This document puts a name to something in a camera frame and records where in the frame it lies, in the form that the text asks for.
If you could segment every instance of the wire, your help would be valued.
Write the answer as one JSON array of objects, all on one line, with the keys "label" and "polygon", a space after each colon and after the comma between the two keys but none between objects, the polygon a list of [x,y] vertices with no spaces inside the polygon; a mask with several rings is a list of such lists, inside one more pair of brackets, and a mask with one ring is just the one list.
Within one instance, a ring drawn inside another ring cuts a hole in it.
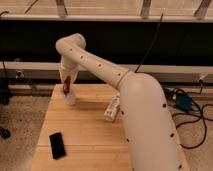
[{"label": "wire", "polygon": [[199,85],[200,85],[200,90],[199,90],[199,92],[189,91],[189,92],[187,92],[187,93],[188,93],[188,94],[202,94],[203,88],[204,88],[204,82],[203,82],[203,80],[199,80]]},{"label": "wire", "polygon": [[7,68],[5,67],[4,61],[2,61],[2,65],[3,65],[3,68],[4,68],[4,75],[5,75],[5,78],[7,79],[7,84],[8,84],[9,83],[9,76],[8,76]]},{"label": "wire", "polygon": [[30,79],[30,78],[27,78],[24,73],[16,73],[16,79],[15,79],[15,82],[14,84],[17,84],[17,81],[18,80],[22,80],[24,82],[26,82],[29,86],[30,86],[30,89],[31,89],[31,95],[34,95],[37,88],[36,88],[36,85],[33,83],[33,81]]},{"label": "wire", "polygon": [[[182,93],[182,94],[188,96],[188,93],[185,92],[183,89],[180,89],[180,88],[173,89],[173,92],[175,94],[176,93]],[[183,125],[193,124],[193,123],[199,122],[200,120],[202,120],[202,122],[203,122],[204,133],[203,133],[203,137],[202,137],[201,141],[199,143],[197,143],[196,145],[193,145],[193,146],[186,146],[184,144],[181,144],[181,146],[183,148],[185,148],[185,149],[195,149],[195,148],[198,148],[199,146],[201,146],[205,142],[206,136],[207,136],[208,128],[207,128],[207,125],[206,125],[206,121],[213,121],[213,119],[204,116],[204,110],[205,110],[205,108],[206,107],[213,107],[213,104],[205,104],[202,107],[200,107],[198,105],[198,103],[194,101],[194,99],[192,99],[192,104],[198,109],[197,112],[199,112],[200,115],[197,115],[197,114],[194,114],[194,113],[175,113],[175,114],[172,115],[173,118],[176,117],[176,116],[192,116],[192,117],[196,117],[197,118],[195,120],[184,121],[182,123],[179,123],[178,125],[176,125],[177,129],[180,128]]]},{"label": "wire", "polygon": [[39,1],[39,0],[33,1],[33,2],[29,5],[29,7],[24,11],[24,13],[27,14],[27,13],[31,10],[31,8],[32,8],[38,1]]},{"label": "wire", "polygon": [[153,37],[153,39],[152,39],[152,42],[151,42],[149,48],[147,49],[145,55],[144,55],[143,58],[141,59],[141,61],[140,61],[139,65],[138,65],[138,67],[136,68],[135,73],[138,72],[139,68],[141,67],[141,65],[143,65],[144,61],[146,60],[146,58],[147,58],[148,55],[150,54],[152,48],[154,47],[155,42],[156,42],[156,40],[157,40],[157,38],[158,38],[158,33],[159,33],[159,30],[160,30],[160,26],[161,26],[162,20],[163,20],[163,13],[161,14],[160,20],[159,20],[158,25],[157,25],[157,27],[156,27],[156,31],[155,31],[154,37]]},{"label": "wire", "polygon": [[4,15],[4,14],[9,14],[10,12],[9,11],[2,11],[2,12],[0,12],[0,19],[2,18],[2,16]]}]

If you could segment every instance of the black screw hole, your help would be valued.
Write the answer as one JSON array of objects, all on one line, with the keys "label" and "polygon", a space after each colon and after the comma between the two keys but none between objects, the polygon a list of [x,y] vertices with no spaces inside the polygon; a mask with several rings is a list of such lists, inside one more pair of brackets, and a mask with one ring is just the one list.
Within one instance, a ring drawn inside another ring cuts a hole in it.
[{"label": "black screw hole", "polygon": [[179,166],[178,166],[178,169],[182,169],[182,165],[179,165]]},{"label": "black screw hole", "polygon": [[171,134],[170,134],[170,137],[173,138],[173,137],[174,137],[174,133],[171,133]]}]

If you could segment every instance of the black wall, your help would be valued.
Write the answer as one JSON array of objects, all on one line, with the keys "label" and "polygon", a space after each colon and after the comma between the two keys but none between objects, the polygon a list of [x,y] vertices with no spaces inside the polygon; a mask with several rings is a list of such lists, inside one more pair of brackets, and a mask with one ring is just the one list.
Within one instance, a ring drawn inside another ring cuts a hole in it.
[{"label": "black wall", "polygon": [[[58,62],[57,39],[73,33],[86,38],[87,50],[115,63],[137,64],[158,23],[0,20],[0,58]],[[213,24],[161,23],[145,64],[213,66]]]}]

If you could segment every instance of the metal rod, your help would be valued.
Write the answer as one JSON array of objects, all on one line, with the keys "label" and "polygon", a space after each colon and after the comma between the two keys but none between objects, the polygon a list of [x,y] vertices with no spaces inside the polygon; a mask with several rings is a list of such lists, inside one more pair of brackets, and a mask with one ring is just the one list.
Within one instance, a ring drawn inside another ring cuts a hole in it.
[{"label": "metal rod", "polygon": [[[134,71],[137,65],[121,65]],[[27,78],[32,79],[59,79],[59,63],[46,62],[5,62],[9,78],[14,78],[15,70],[24,70]],[[79,67],[79,77],[82,80],[97,80],[85,68]],[[143,65],[140,72],[149,73],[161,82],[197,82],[200,74],[208,74],[206,83],[213,83],[212,67],[207,66],[168,66]],[[0,76],[4,76],[4,67],[0,61]]]},{"label": "metal rod", "polygon": [[[197,20],[194,16],[168,16],[163,17],[165,23],[213,23],[213,16],[206,16],[203,20]],[[67,15],[66,18],[60,18],[58,15],[45,14],[4,14],[1,20],[30,20],[30,21],[104,21],[104,22],[158,22],[159,15],[150,15],[148,19],[141,19],[141,16],[135,15]]]},{"label": "metal rod", "polygon": [[67,16],[67,9],[66,9],[64,0],[56,0],[56,5],[58,8],[59,17],[65,18]]},{"label": "metal rod", "polygon": [[143,5],[141,9],[141,14],[140,14],[143,19],[146,19],[149,17],[150,6],[151,6],[151,0],[143,0]]},{"label": "metal rod", "polygon": [[200,3],[200,6],[195,11],[194,16],[199,20],[204,19],[211,2],[212,0],[202,0],[202,2]]}]

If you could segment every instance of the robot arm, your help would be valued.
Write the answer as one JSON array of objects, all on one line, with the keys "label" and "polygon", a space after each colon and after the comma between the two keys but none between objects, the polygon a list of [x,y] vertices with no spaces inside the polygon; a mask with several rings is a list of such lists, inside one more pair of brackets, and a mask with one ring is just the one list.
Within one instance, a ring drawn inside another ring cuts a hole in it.
[{"label": "robot arm", "polygon": [[57,41],[61,66],[77,64],[120,92],[123,126],[134,171],[183,170],[163,90],[153,77],[135,74],[84,50],[85,39],[74,34]]}]

